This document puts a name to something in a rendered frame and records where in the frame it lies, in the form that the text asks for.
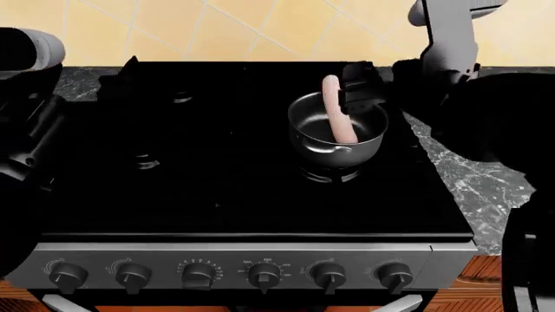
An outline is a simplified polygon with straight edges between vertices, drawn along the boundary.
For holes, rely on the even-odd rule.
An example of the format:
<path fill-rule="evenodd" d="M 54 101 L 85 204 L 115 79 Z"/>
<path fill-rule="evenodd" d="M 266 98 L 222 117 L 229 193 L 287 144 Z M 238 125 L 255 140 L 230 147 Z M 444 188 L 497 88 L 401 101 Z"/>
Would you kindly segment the pink raw sausage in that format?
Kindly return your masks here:
<path fill-rule="evenodd" d="M 351 145 L 358 142 L 350 117 L 343 114 L 339 102 L 340 84 L 335 75 L 327 75 L 322 82 L 323 103 L 328 115 L 331 132 L 338 144 Z"/>

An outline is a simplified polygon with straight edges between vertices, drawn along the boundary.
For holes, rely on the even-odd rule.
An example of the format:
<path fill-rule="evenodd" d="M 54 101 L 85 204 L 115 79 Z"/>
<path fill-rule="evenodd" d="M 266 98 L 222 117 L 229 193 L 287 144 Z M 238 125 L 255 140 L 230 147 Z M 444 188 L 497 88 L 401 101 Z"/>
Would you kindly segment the stainless steel pot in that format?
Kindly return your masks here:
<path fill-rule="evenodd" d="M 379 150 L 389 127 L 389 117 L 376 105 L 350 118 L 358 142 L 339 144 L 333 137 L 322 94 L 304 95 L 288 108 L 290 142 L 300 155 L 319 166 L 359 166 Z"/>

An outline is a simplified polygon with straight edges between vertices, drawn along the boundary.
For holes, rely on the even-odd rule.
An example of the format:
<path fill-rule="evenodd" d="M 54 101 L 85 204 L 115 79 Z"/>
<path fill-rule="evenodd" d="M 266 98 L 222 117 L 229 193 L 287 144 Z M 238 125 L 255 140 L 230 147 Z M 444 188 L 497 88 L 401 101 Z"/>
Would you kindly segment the black gas stove steel front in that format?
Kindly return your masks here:
<path fill-rule="evenodd" d="M 125 139 L 108 146 L 109 173 L 127 179 L 142 210 L 116 215 L 112 232 L 43 231 L 35 249 L 4 278 L 35 296 L 60 296 L 78 308 L 129 304 L 305 309 L 385 305 L 413 295 L 428 301 L 447 288 L 477 252 L 473 231 L 402 111 L 380 105 L 388 129 L 377 153 L 341 184 L 311 181 L 290 142 L 288 108 L 322 92 L 323 78 L 347 62 L 140 62 L 146 93 L 127 98 L 115 116 Z M 189 91 L 193 99 L 172 103 Z M 138 170 L 137 153 L 160 165 Z M 59 263 L 88 271 L 65 295 L 49 280 Z M 346 283 L 334 295 L 310 270 L 341 264 Z M 124 263 L 152 271 L 129 295 L 115 280 Z M 183 268 L 210 264 L 211 290 L 182 288 Z M 266 294 L 248 281 L 253 264 L 281 269 Z M 404 263 L 413 282 L 400 295 L 377 270 Z"/>

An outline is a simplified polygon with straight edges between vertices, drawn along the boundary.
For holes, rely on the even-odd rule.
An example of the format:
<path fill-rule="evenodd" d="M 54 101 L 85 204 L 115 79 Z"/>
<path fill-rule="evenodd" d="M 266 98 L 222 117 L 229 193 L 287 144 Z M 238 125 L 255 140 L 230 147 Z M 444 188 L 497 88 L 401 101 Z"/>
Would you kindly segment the black stove knob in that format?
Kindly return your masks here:
<path fill-rule="evenodd" d="M 216 270 L 210 264 L 190 263 L 183 268 L 182 288 L 188 290 L 211 290 Z"/>
<path fill-rule="evenodd" d="M 65 295 L 71 295 L 86 282 L 88 271 L 77 264 L 59 262 L 51 268 L 49 280 Z"/>
<path fill-rule="evenodd" d="M 322 262 L 316 264 L 310 275 L 316 286 L 322 288 L 326 295 L 334 295 L 337 288 L 346 283 L 346 271 L 341 264 Z"/>
<path fill-rule="evenodd" d="M 378 280 L 391 295 L 400 295 L 413 282 L 410 268 L 404 263 L 387 263 L 377 270 Z"/>
<path fill-rule="evenodd" d="M 129 295 L 137 295 L 150 282 L 152 271 L 137 263 L 124 263 L 116 272 L 116 282 L 125 288 Z"/>
<path fill-rule="evenodd" d="M 263 294 L 271 288 L 279 285 L 281 281 L 281 269 L 272 263 L 253 264 L 248 271 L 249 283 L 261 290 Z"/>

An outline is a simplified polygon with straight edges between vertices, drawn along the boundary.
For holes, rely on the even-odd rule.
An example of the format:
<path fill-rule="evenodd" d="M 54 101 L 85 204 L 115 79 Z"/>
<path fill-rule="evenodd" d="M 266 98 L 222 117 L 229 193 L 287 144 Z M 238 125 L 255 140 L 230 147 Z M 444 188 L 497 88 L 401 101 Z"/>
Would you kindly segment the brown wooden cabinet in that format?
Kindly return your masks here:
<path fill-rule="evenodd" d="M 501 256 L 473 257 L 450 288 L 458 301 L 444 312 L 504 312 L 501 267 Z"/>

